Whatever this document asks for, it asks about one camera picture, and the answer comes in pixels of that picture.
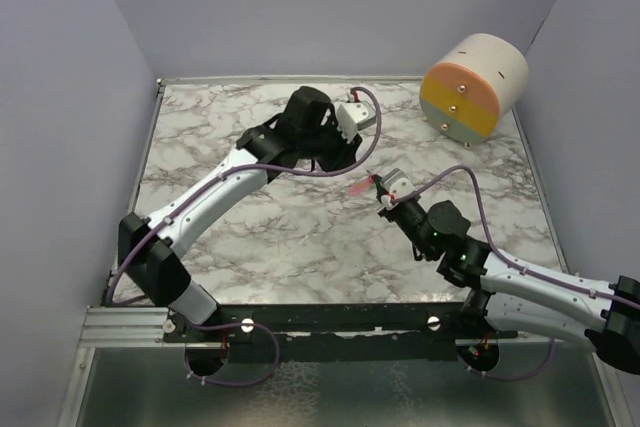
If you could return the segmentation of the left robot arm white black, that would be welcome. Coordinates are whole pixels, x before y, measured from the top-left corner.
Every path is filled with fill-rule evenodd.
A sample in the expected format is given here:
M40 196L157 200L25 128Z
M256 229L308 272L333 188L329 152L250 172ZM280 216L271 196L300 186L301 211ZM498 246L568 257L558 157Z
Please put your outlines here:
M217 301L181 262L200 236L236 203L308 160L323 173L356 162L360 131L375 111L356 99L334 105L320 90L302 86L284 110L247 129L203 179L145 217L127 214L118 228L118 267L156 307L186 318L186 329L206 342L220 332Z

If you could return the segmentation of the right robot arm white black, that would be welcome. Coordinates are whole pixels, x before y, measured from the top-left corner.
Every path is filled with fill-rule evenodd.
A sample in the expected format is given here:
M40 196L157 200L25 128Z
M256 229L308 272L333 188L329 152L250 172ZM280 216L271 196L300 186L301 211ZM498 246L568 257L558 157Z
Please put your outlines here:
M435 261L449 283L467 288L461 330L481 338L492 329L573 342L609 366L639 372L639 283L584 279L520 260L471 237L470 223L450 201L429 209L417 200L380 198L379 216L396 224L418 260Z

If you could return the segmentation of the pink key tag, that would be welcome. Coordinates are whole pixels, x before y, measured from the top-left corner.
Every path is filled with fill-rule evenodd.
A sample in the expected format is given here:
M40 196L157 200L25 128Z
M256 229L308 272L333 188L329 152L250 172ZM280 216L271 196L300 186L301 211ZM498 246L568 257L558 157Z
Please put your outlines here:
M352 196L362 195L375 186L375 180L372 175L354 183L348 190Z

